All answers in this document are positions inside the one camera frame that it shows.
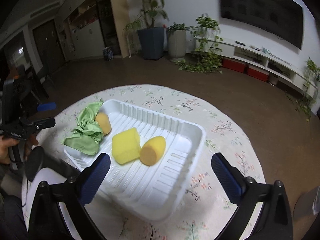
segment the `television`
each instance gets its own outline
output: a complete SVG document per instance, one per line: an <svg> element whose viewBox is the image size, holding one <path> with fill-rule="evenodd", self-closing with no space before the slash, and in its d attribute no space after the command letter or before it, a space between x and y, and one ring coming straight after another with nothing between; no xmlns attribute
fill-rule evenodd
<svg viewBox="0 0 320 240"><path fill-rule="evenodd" d="M292 0L221 0L221 17L259 27L301 49L303 10Z"/></svg>

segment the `screw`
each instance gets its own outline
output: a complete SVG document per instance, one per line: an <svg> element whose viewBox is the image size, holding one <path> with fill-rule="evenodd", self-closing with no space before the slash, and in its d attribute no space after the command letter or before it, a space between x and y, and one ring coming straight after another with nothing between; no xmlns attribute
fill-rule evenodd
<svg viewBox="0 0 320 240"><path fill-rule="evenodd" d="M249 182L250 184L252 184L254 182L254 178L253 177L246 177L245 178L247 180L247 182Z"/></svg>
<svg viewBox="0 0 320 240"><path fill-rule="evenodd" d="M281 180L276 180L276 185L277 185L278 187L283 187L283 183L282 183Z"/></svg>
<svg viewBox="0 0 320 240"><path fill-rule="evenodd" d="M68 178L68 183L74 183L76 179L77 178L75 176L71 176L70 178Z"/></svg>
<svg viewBox="0 0 320 240"><path fill-rule="evenodd" d="M43 180L43 181L41 181L41 182L39 183L39 186L40 186L40 187L45 187L46 185L48 185L48 183L47 183L45 180Z"/></svg>

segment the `beige pillar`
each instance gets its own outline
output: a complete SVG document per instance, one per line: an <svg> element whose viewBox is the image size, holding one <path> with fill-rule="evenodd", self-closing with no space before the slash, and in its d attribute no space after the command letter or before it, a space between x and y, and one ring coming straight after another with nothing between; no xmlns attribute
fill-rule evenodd
<svg viewBox="0 0 320 240"><path fill-rule="evenodd" d="M111 0L113 18L122 57L129 56L126 37L123 33L124 27L130 22L127 0Z"/></svg>

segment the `red drawer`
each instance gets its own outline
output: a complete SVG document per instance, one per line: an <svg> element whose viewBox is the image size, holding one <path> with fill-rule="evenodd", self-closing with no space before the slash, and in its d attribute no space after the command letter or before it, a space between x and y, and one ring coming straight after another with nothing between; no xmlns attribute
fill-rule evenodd
<svg viewBox="0 0 320 240"><path fill-rule="evenodd" d="M247 71L247 74L249 76L252 76L254 78L260 79L260 80L262 80L264 82L267 82L268 77L269 77L269 74L266 74L266 73L263 73L263 72L258 71L256 69L253 69L251 66L249 66L248 71Z"/></svg>
<svg viewBox="0 0 320 240"><path fill-rule="evenodd" d="M225 68L229 68L235 71L239 71L241 73L244 72L244 69L246 67L246 64L240 63L240 62L236 62L230 59L223 59L222 61L222 66Z"/></svg>

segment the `floral pattern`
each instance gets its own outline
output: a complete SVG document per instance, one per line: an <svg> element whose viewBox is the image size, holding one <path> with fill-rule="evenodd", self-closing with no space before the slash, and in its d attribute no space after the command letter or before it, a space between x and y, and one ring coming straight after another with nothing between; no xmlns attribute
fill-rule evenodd
<svg viewBox="0 0 320 240"><path fill-rule="evenodd" d="M211 169L211 157L221 152L232 166L244 176L265 183L262 168L249 138L228 116L210 103L192 95L155 85L123 86L98 92L69 106L56 116L53 128L41 131L39 144L51 155L70 163L63 153L61 141L76 126L76 118L83 108L98 100L118 99L201 125L207 133L202 155L190 178L184 198L172 217L162 224L144 222L118 207L123 217L123 231L119 239L196 240L214 239L236 210ZM25 203L26 183L22 187ZM258 204L241 237L247 238L258 218L262 204Z"/></svg>

